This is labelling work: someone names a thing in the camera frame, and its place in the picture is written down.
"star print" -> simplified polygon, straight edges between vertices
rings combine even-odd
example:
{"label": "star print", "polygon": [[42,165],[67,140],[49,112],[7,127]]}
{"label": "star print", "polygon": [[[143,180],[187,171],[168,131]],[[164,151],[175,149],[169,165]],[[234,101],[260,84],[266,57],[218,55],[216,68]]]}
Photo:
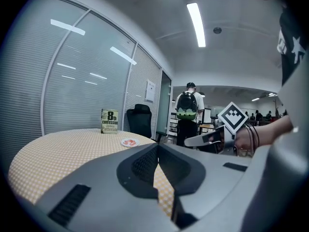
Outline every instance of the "star print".
{"label": "star print", "polygon": [[300,45],[299,40],[300,40],[300,37],[298,39],[295,39],[293,37],[294,48],[293,48],[292,53],[295,53],[294,64],[298,62],[299,52],[302,52],[302,53],[306,52],[305,49]]}

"ceiling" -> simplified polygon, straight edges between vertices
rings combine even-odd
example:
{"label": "ceiling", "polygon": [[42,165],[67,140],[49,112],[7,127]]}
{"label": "ceiling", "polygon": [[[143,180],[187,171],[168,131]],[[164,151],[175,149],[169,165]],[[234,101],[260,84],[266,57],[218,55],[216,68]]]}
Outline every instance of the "ceiling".
{"label": "ceiling", "polygon": [[[186,90],[186,87],[174,87],[173,99],[176,98],[181,92]],[[249,101],[265,96],[269,92],[265,90],[253,89],[253,88],[239,88],[239,87],[222,87],[222,86],[198,86],[197,92],[204,92],[205,95],[224,95],[231,97],[242,97]]]}
{"label": "ceiling", "polygon": [[[262,0],[107,0],[133,19],[159,46],[172,63],[196,52],[219,49],[256,59],[269,60],[279,67],[277,52],[281,8]],[[188,3],[197,2],[201,11],[206,47],[198,48]],[[213,29],[221,27],[221,34]]]}

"table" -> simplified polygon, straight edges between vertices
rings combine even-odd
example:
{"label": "table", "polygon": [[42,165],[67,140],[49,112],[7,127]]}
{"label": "table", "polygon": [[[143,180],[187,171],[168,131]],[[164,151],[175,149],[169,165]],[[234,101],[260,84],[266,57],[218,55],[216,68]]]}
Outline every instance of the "table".
{"label": "table", "polygon": [[212,123],[200,125],[200,126],[199,126],[199,131],[198,131],[198,134],[199,134],[199,135],[202,134],[203,128],[213,129],[213,125],[212,125]]}
{"label": "table", "polygon": [[[124,138],[136,138],[140,145],[154,143],[134,133],[101,134],[100,129],[66,130],[40,137],[14,157],[9,169],[9,183],[16,194],[35,204],[52,185],[84,163],[128,149],[120,143]],[[170,217],[174,189],[159,165],[154,175],[159,205]]]}

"white shirt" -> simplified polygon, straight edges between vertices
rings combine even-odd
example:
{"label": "white shirt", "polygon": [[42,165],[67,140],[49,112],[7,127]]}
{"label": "white shirt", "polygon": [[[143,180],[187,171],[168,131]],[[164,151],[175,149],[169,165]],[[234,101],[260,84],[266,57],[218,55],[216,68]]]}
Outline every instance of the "white shirt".
{"label": "white shirt", "polygon": [[[193,90],[190,90],[190,91],[185,91],[185,93],[193,93],[194,91]],[[179,100],[179,97],[182,95],[182,93],[177,97],[177,100],[176,100],[176,108],[177,109],[177,104],[178,104],[178,100]],[[197,101],[197,111],[198,110],[203,110],[205,107],[204,107],[204,101],[203,101],[203,97],[200,95],[200,93],[197,93],[195,92],[194,93],[194,97]]]}

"red and white plate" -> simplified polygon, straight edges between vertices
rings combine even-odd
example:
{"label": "red and white plate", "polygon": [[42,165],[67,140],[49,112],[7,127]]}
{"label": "red and white plate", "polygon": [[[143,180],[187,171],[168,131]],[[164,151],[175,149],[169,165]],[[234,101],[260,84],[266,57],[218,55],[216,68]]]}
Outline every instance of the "red and white plate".
{"label": "red and white plate", "polygon": [[121,144],[125,147],[135,147],[138,146],[140,142],[136,138],[125,138],[121,140]]}

